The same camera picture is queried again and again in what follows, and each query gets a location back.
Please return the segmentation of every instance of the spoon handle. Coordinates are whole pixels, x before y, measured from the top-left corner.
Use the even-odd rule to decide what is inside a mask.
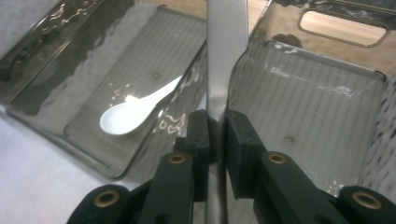
[[[159,90],[155,91],[154,93],[148,96],[145,96],[141,100],[144,100],[145,102],[149,102],[150,104],[154,104],[154,105],[158,104],[165,96],[167,96],[175,89],[180,79],[181,76],[175,78],[173,81],[169,82],[164,87],[160,88]]]

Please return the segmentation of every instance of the spoon bowl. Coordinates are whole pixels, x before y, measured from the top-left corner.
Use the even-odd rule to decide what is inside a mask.
[[[105,133],[114,135],[133,131],[146,120],[161,99],[175,89],[180,79],[181,77],[177,77],[166,86],[144,98],[128,100],[125,103],[110,107],[100,118],[101,129]]]

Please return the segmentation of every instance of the white spoon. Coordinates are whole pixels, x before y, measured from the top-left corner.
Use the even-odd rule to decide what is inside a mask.
[[[101,129],[105,133],[115,135],[133,131],[146,120],[156,104],[175,89],[180,79],[181,76],[154,93],[140,99],[130,95],[127,96],[125,103],[110,107],[103,113],[99,122]]]

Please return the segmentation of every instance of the white countertop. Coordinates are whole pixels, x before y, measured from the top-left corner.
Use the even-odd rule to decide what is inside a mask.
[[[59,0],[0,0],[0,58]],[[0,223],[65,223],[105,180],[0,110]]]

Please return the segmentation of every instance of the brass insert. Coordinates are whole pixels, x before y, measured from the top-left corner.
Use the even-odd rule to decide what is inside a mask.
[[[173,164],[180,164],[183,163],[186,160],[186,158],[182,155],[173,155],[169,157],[169,162]]]
[[[93,203],[97,207],[109,207],[110,205],[116,203],[119,200],[119,198],[120,198],[120,194],[116,190],[109,189],[98,194],[95,197]]]
[[[355,202],[366,208],[380,209],[382,207],[382,203],[377,198],[363,191],[353,192],[352,198]]]
[[[268,160],[277,164],[282,164],[286,162],[286,158],[280,154],[271,154],[268,156]]]

